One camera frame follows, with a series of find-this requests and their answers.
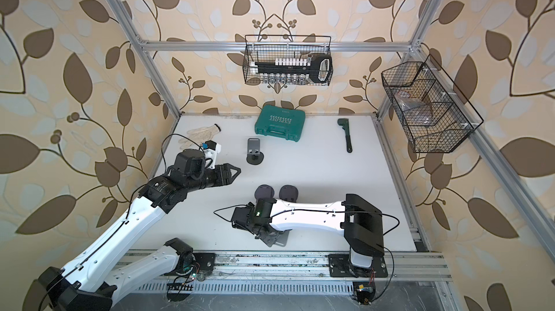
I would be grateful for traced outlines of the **black phone stand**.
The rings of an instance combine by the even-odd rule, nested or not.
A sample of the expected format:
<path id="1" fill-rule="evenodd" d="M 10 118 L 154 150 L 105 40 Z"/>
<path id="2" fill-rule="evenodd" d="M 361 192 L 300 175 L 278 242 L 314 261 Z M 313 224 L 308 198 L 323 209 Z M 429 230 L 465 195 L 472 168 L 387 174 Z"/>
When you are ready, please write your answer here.
<path id="1" fill-rule="evenodd" d="M 260 165 L 264 160 L 264 154 L 260 150 L 260 139 L 249 138 L 247 140 L 247 163 L 251 165 Z"/>
<path id="2" fill-rule="evenodd" d="M 289 231 L 276 231 L 273 228 L 262 228 L 258 239 L 268 247 L 285 247 L 288 241 Z"/>

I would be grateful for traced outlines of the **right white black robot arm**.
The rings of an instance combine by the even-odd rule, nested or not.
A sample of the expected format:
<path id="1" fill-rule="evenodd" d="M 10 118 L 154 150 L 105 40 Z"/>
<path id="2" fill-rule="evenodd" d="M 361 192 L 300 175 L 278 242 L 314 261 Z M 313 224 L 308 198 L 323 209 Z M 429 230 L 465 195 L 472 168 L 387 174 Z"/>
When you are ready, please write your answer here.
<path id="1" fill-rule="evenodd" d="M 296 229 L 315 229 L 337 234 L 347 241 L 348 255 L 329 257 L 332 277 L 386 277 L 384 256 L 385 231 L 383 218 L 397 217 L 384 214 L 362 197 L 346 195 L 344 201 L 309 204 L 282 199 L 260 198 L 234 208 L 231 225 L 248 231 L 268 247 L 286 246 L 288 235 Z"/>

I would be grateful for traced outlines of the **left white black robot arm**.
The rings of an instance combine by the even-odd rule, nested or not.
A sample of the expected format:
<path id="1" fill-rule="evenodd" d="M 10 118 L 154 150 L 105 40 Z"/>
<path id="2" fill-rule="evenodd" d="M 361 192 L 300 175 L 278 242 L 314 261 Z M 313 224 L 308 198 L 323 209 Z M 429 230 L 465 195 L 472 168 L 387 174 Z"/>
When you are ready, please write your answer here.
<path id="1" fill-rule="evenodd" d="M 154 224 L 185 201 L 189 193 L 231 185 L 241 169 L 215 164 L 217 150 L 187 149 L 166 171 L 134 192 L 128 210 L 83 253 L 63 268 L 50 267 L 38 279 L 37 310 L 110 310 L 157 276 L 189 275 L 196 269 L 193 248 L 174 238 L 154 253 L 117 269 L 116 264 Z"/>

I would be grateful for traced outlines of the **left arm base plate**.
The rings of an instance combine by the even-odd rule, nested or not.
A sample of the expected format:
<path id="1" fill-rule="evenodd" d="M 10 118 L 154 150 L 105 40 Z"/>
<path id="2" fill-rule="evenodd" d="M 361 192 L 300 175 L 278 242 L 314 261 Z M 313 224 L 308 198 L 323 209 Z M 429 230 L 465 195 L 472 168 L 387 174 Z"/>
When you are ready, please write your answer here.
<path id="1" fill-rule="evenodd" d="M 164 276 L 209 276 L 215 267 L 215 253 L 187 253 L 179 256 L 178 263 Z"/>

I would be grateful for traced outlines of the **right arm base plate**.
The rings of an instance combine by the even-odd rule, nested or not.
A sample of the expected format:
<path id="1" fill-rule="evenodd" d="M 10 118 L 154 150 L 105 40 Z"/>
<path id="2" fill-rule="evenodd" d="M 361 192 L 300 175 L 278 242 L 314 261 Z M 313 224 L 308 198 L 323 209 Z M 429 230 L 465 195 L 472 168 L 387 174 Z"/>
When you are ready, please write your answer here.
<path id="1" fill-rule="evenodd" d="M 328 267 L 332 278 L 386 278 L 389 276 L 383 257 L 366 257 L 354 264 L 350 254 L 329 254 Z"/>

